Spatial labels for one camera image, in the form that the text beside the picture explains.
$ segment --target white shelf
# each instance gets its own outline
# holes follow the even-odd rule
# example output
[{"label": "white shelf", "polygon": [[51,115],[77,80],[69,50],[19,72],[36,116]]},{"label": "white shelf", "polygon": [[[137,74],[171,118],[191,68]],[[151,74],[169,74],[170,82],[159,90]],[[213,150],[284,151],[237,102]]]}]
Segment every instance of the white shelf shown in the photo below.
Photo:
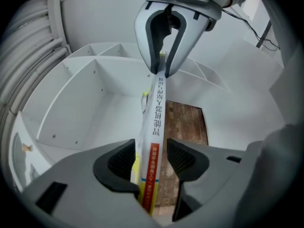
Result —
[{"label": "white shelf", "polygon": [[[170,51],[165,51],[166,54],[166,60],[170,54]],[[192,74],[195,75],[197,77],[200,77],[202,79],[206,79],[206,77],[204,76],[204,74],[200,71],[199,67],[197,66],[197,64],[190,58],[186,58],[186,60],[184,61],[184,63],[181,65],[180,71],[182,72],[186,72],[188,74]]]},{"label": "white shelf", "polygon": [[140,98],[105,94],[94,115],[83,150],[137,138],[142,117]]},{"label": "white shelf", "polygon": [[38,142],[81,150],[93,114],[105,94],[96,61],[91,61],[62,87],[37,133]]},{"label": "white shelf", "polygon": [[222,79],[218,76],[218,74],[214,70],[201,63],[196,62],[196,64],[209,82],[227,90]]},{"label": "white shelf", "polygon": [[23,112],[31,120],[40,124],[54,97],[71,76],[72,73],[67,70],[64,63],[59,63],[36,87],[24,106]]},{"label": "white shelf", "polygon": [[135,43],[120,43],[111,48],[108,48],[99,55],[113,56],[113,57],[127,57],[127,58],[143,60],[142,55],[140,54],[139,49],[137,47],[137,44]]},{"label": "white shelf", "polygon": [[89,44],[83,48],[80,48],[73,54],[71,54],[68,58],[72,57],[86,57],[86,56],[97,56],[101,54],[103,51],[107,49],[119,45],[119,43],[115,42],[106,42],[106,43],[96,43],[96,44]]}]

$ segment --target white wall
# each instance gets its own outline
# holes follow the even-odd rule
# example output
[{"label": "white wall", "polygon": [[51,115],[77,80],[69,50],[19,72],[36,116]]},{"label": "white wall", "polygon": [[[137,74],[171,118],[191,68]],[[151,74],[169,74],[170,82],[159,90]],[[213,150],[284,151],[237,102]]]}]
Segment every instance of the white wall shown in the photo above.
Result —
[{"label": "white wall", "polygon": [[[271,40],[272,43],[274,43],[275,45],[278,46],[278,42],[276,40],[275,34],[274,34],[274,29],[271,26],[270,30],[266,36],[267,39]],[[275,51],[270,51],[268,50],[266,47],[262,46],[261,50],[264,51],[266,54],[268,54],[270,57],[272,57],[275,61],[277,61],[280,65],[283,66],[283,60],[282,60],[282,55],[281,55],[281,51],[279,49],[276,49],[274,47],[274,45],[272,45],[269,41],[264,41],[263,45],[265,45],[266,47],[268,47],[271,50],[275,50]]]},{"label": "white wall", "polygon": [[[133,24],[143,3],[144,0],[63,0],[62,19],[72,51],[96,42],[136,42]],[[251,22],[238,5],[234,8]],[[264,32],[267,22],[256,22],[258,34]],[[223,13],[215,28],[202,35],[190,58],[216,70],[232,43],[245,37],[253,45],[258,43],[244,22]],[[164,48],[170,49],[172,43],[172,37],[166,39]]]},{"label": "white wall", "polygon": [[285,70],[270,88],[286,124],[300,124],[304,122],[304,67],[303,46],[299,42],[290,57]]},{"label": "white wall", "polygon": [[239,144],[263,140],[285,121],[269,89],[283,72],[283,67],[257,47],[236,42],[223,59],[218,74],[231,90],[231,97],[213,102],[212,113],[218,115],[218,144],[230,136]]},{"label": "white wall", "polygon": [[[254,28],[257,35],[259,37],[262,37],[262,35],[267,27],[268,22],[269,22],[269,15],[267,13],[267,10],[266,10],[264,4],[260,0],[250,25],[252,26],[252,28]],[[252,31],[247,32],[247,34],[244,37],[244,40],[253,44],[254,46],[256,46],[258,43],[258,40]]]},{"label": "white wall", "polygon": [[246,0],[241,6],[243,11],[249,16],[251,20],[253,20],[257,12],[256,10],[260,1],[261,0]]}]

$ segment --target black slot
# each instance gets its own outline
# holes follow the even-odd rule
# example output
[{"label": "black slot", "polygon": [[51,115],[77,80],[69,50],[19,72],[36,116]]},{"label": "black slot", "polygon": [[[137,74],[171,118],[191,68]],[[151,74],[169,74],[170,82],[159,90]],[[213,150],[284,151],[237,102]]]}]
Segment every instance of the black slot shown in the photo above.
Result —
[{"label": "black slot", "polygon": [[172,221],[175,222],[201,207],[195,199],[188,196],[182,185],[185,181],[197,180],[209,167],[206,155],[174,139],[167,139],[167,158],[180,180],[179,193]]},{"label": "black slot", "polygon": [[66,184],[53,182],[36,202],[36,205],[46,213],[51,214],[66,188]]},{"label": "black slot", "polygon": [[152,4],[152,2],[148,2],[147,6],[145,7],[145,10],[149,10],[151,4]]},{"label": "black slot", "polygon": [[232,161],[232,162],[236,162],[236,163],[240,163],[241,162],[241,160],[242,160],[242,158],[239,158],[239,157],[237,157],[237,156],[228,156],[227,158],[226,158],[226,160],[229,160],[229,161]]},{"label": "black slot", "polygon": [[199,12],[195,12],[193,18],[194,18],[195,20],[199,20],[199,16],[200,16],[200,13],[199,13]]},{"label": "black slot", "polygon": [[137,199],[139,187],[130,182],[134,161],[135,140],[131,139],[97,158],[93,165],[93,173],[109,190],[133,193]]}]

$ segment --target black cable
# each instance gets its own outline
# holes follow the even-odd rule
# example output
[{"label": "black cable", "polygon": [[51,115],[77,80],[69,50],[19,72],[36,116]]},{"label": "black cable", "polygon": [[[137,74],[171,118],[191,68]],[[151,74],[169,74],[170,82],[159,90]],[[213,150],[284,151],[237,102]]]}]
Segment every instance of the black cable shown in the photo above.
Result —
[{"label": "black cable", "polygon": [[[239,20],[242,20],[243,22],[245,22],[245,23],[247,24],[247,26],[248,26],[248,27],[252,30],[252,32],[255,34],[256,38],[257,38],[259,41],[261,41],[261,44],[262,44],[265,48],[267,48],[269,51],[277,51],[278,49],[280,50],[280,47],[278,47],[277,45],[275,45],[271,40],[266,39],[266,38],[261,38],[261,37],[259,37],[258,34],[257,34],[257,32],[251,27],[251,25],[249,24],[249,22],[248,22],[246,19],[240,18],[239,16],[234,15],[233,13],[230,13],[230,12],[228,12],[227,10],[224,10],[224,9],[222,9],[222,10],[223,10],[223,12],[225,12],[226,14],[228,14],[228,15],[230,15],[230,16],[236,18],[236,19],[239,19]],[[276,49],[275,49],[275,50],[269,49],[267,46],[265,46],[265,45],[263,44],[263,41],[269,41],[270,44],[272,44],[273,46],[276,47]]]}]

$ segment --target robotic arm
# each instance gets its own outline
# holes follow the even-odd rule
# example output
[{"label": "robotic arm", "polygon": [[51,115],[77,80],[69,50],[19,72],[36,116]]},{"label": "robotic arm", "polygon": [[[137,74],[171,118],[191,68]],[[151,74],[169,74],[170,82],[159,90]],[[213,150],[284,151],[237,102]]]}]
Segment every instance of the robotic arm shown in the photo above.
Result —
[{"label": "robotic arm", "polygon": [[135,20],[139,51],[156,74],[163,40],[175,28],[179,32],[166,61],[166,77],[176,73],[204,31],[213,29],[229,0],[146,0]]}]

